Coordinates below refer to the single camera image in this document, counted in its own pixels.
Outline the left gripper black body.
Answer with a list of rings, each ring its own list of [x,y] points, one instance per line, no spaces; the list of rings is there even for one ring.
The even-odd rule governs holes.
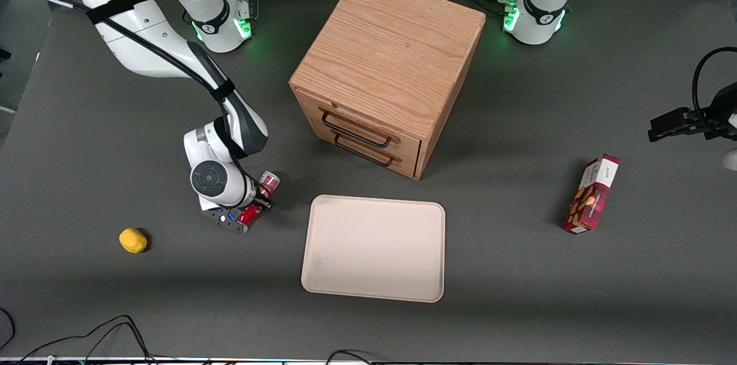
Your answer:
[[[735,141],[736,82],[719,90],[707,107],[709,123]]]

